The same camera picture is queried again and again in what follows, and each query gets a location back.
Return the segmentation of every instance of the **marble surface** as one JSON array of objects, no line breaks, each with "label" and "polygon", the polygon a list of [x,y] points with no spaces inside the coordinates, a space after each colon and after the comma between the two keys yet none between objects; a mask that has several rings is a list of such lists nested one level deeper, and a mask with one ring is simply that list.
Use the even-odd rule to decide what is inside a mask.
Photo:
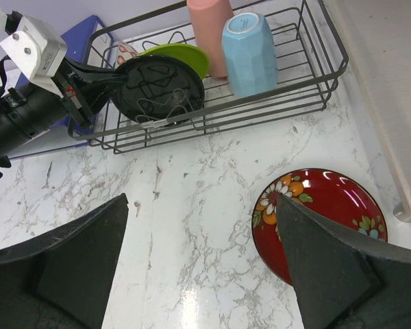
[{"label": "marble surface", "polygon": [[251,212],[293,169],[348,175],[376,199],[390,243],[411,249],[399,201],[351,69],[328,109],[114,155],[83,147],[13,162],[0,180],[0,249],[126,193],[129,218],[103,328],[292,328],[292,287],[262,262]]}]

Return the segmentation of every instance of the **red plate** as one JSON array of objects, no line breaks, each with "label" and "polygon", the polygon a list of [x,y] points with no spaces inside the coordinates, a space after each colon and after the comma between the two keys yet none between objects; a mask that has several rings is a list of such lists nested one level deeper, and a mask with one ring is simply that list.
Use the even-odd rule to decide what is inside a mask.
[{"label": "red plate", "polygon": [[384,216],[375,200],[350,178],[326,169],[287,173],[261,193],[252,216],[254,244],[266,265],[292,284],[275,218],[278,194],[285,194],[337,223],[388,241]]}]

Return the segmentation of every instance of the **pink cup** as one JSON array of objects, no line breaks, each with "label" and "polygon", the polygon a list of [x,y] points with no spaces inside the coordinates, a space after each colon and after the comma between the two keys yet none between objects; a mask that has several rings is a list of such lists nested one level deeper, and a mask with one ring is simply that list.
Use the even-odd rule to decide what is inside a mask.
[{"label": "pink cup", "polygon": [[222,50],[222,32],[225,22],[233,17],[229,0],[187,0],[197,46],[210,60],[209,74],[226,77],[227,67]]}]

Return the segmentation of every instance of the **light blue cup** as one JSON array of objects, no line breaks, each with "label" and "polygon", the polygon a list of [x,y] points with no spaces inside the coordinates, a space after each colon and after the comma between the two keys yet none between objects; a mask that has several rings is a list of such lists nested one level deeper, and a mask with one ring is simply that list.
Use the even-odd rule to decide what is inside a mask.
[{"label": "light blue cup", "polygon": [[222,48],[233,94],[246,97],[277,86],[273,34],[264,16],[246,12],[229,19]]}]

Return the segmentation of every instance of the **black wire rack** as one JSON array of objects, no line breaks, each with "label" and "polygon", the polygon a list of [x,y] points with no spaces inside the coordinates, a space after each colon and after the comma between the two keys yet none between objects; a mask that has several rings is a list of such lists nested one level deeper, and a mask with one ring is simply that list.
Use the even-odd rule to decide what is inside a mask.
[{"label": "black wire rack", "polygon": [[[283,8],[284,3],[282,0],[256,1],[235,10],[265,15],[273,33],[279,67],[276,89],[237,98],[226,80],[207,76],[203,80],[206,94],[201,110],[185,110],[183,114],[168,115],[162,120],[147,117],[147,122],[137,123],[124,117],[110,102],[99,113],[91,134],[80,134],[73,129],[69,129],[69,134],[77,141],[88,140],[91,146],[122,154],[326,109],[332,92],[338,87],[338,78],[347,68],[349,56],[322,0],[290,0],[291,5],[288,3]],[[185,1],[179,2],[100,29],[89,40],[86,59],[94,49],[101,58],[101,67],[113,67],[115,59],[112,58],[116,57],[113,49],[117,44],[99,53],[92,46],[98,37],[149,19],[158,20],[162,15],[185,10],[185,7]],[[145,50],[159,45],[161,40],[195,45],[190,23],[127,42]]]}]

